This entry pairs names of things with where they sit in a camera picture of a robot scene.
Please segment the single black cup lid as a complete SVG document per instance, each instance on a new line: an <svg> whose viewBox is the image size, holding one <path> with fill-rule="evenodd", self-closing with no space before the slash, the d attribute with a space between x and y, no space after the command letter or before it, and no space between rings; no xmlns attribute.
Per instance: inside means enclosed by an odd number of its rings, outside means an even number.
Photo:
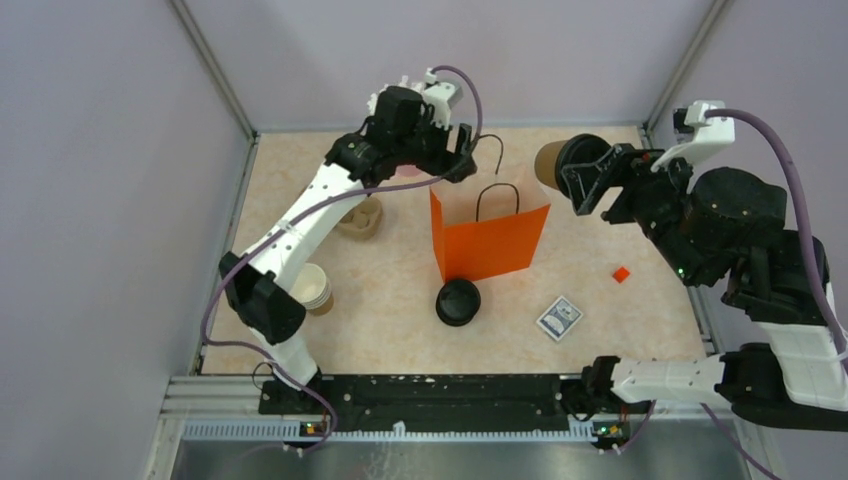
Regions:
<svg viewBox="0 0 848 480"><path fill-rule="evenodd" d="M574 165L582 166L591 164L603 157L611 148L611 145L603 138L582 133L567 140L557 154L554 172L555 183L559 191L571 199L564 169Z"/></svg>

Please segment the single brown paper cup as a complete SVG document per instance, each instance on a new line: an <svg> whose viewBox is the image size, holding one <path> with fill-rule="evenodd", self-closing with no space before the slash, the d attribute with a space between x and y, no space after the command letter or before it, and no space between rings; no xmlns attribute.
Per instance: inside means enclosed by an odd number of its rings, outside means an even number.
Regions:
<svg viewBox="0 0 848 480"><path fill-rule="evenodd" d="M538 150L534 160L534 172L537 180L542 185L557 191L562 191L557 165L566 143L566 140L559 140L545 144Z"/></svg>

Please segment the orange paper bag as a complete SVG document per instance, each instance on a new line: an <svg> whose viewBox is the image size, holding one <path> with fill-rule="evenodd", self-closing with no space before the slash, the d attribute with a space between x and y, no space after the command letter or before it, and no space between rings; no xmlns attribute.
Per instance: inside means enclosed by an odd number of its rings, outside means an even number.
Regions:
<svg viewBox="0 0 848 480"><path fill-rule="evenodd" d="M549 196L527 162L483 166L460 183L429 188L431 236L441 278L479 281L528 268L550 210Z"/></svg>

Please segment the stack of black cup lids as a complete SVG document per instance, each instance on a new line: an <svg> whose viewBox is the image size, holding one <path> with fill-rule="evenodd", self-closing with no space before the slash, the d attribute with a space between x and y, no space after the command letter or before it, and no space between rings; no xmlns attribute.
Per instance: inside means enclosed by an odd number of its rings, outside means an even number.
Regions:
<svg viewBox="0 0 848 480"><path fill-rule="evenodd" d="M470 323L481 307L481 295L475 284L467 279L447 281L439 290L435 311L437 317L451 327Z"/></svg>

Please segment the stack of brown paper cups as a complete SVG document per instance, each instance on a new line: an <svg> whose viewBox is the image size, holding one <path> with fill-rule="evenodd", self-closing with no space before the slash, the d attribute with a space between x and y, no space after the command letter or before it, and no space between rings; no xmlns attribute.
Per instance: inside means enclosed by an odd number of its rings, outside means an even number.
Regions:
<svg viewBox="0 0 848 480"><path fill-rule="evenodd" d="M314 316L325 315L334 306L331 282L316 264L303 266L289 294Z"/></svg>

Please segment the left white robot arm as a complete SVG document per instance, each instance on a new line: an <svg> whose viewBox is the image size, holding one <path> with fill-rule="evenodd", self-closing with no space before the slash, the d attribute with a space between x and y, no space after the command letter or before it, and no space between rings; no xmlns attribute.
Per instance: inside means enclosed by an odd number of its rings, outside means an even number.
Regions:
<svg viewBox="0 0 848 480"><path fill-rule="evenodd" d="M299 333L307 308L293 296L297 278L317 247L356 206L389 192L399 167L411 165L439 180L459 183L475 174L472 129L462 123L448 145L460 87L445 81L387 85L371 96L369 113L355 131L337 138L295 203L244 253L219 262L229 306L281 367L283 401L297 413L319 404L319 368Z"/></svg>

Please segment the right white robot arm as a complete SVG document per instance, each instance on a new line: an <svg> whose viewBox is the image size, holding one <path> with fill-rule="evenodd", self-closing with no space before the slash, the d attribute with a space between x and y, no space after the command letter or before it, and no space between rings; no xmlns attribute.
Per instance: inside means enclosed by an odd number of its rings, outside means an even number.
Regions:
<svg viewBox="0 0 848 480"><path fill-rule="evenodd" d="M582 373L589 404L612 412L623 402L676 400L727 407L771 428L845 431L847 376L800 235L785 225L786 191L736 168L695 175L684 157L662 163L661 155L582 134L553 157L546 183L580 216L618 188L602 219L638 225L687 287L725 280L724 304L767 338L703 360L599 357Z"/></svg>

